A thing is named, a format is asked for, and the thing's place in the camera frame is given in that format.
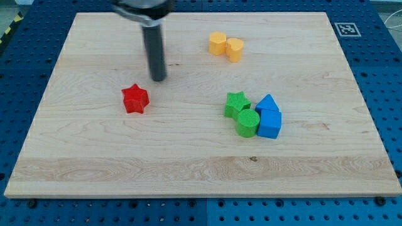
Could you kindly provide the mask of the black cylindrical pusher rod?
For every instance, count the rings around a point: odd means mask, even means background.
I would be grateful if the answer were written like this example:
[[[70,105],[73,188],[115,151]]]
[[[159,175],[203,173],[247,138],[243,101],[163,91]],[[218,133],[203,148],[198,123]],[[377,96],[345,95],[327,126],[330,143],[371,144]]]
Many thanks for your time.
[[[161,82],[167,75],[161,25],[141,29],[151,79]]]

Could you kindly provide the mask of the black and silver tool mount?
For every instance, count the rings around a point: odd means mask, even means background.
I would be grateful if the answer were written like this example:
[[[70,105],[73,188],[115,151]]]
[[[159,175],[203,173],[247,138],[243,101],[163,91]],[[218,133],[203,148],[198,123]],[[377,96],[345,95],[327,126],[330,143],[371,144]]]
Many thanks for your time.
[[[159,26],[175,9],[174,0],[112,0],[113,10],[123,18],[144,27]]]

